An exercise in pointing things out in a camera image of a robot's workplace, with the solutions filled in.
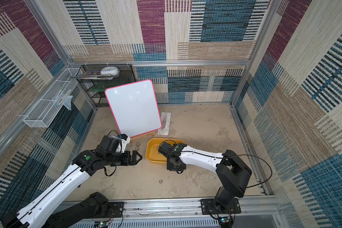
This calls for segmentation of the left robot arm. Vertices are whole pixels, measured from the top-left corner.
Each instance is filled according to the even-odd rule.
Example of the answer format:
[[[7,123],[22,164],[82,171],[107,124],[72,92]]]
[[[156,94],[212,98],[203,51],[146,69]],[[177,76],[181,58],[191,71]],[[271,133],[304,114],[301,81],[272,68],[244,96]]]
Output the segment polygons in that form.
[[[109,214],[108,199],[93,193],[85,201],[67,210],[65,215],[54,215],[55,209],[83,182],[107,166],[135,166],[142,156],[137,151],[126,150],[130,137],[105,135],[94,150],[81,152],[63,174],[43,193],[18,212],[8,212],[1,220],[5,228],[42,228],[72,224],[88,217]]]

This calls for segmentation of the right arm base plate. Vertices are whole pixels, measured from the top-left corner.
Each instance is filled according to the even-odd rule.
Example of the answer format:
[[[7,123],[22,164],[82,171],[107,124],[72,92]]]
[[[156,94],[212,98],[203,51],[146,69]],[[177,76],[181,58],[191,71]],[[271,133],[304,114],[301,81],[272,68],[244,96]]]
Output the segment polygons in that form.
[[[240,214],[241,208],[237,198],[233,198],[229,203],[223,205],[215,202],[214,199],[201,199],[201,211],[203,215],[217,214]]]

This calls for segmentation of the yellow plastic storage box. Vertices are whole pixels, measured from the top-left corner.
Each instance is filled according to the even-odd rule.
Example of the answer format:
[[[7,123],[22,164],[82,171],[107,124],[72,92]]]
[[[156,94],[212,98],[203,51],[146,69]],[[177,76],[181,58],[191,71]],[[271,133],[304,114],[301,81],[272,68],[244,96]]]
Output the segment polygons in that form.
[[[158,152],[159,145],[166,141],[169,144],[175,144],[175,143],[184,143],[184,141],[180,139],[171,139],[171,138],[152,138],[146,148],[146,159],[155,164],[166,164],[167,159],[163,155],[161,155]]]

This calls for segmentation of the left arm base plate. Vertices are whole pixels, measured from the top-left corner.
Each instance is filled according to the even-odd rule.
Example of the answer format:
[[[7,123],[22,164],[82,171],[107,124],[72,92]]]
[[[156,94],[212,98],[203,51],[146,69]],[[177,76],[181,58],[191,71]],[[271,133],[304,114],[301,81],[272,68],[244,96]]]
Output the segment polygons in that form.
[[[108,202],[105,210],[105,218],[121,218],[123,216],[124,202]]]

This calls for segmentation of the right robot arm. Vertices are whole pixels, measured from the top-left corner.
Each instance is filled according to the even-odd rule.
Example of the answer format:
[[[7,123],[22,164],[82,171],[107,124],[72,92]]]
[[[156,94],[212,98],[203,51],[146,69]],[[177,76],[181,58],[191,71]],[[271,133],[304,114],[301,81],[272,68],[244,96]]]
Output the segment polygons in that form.
[[[211,214],[236,212],[238,209],[236,199],[244,197],[246,189],[253,187],[248,186],[252,170],[241,159],[242,156],[254,157],[266,162],[256,155],[237,155],[232,150],[211,153],[175,141],[169,144],[168,140],[159,144],[158,152],[166,158],[168,171],[182,174],[187,165],[193,165],[218,176],[222,187],[219,188],[212,203],[205,205],[205,209]]]

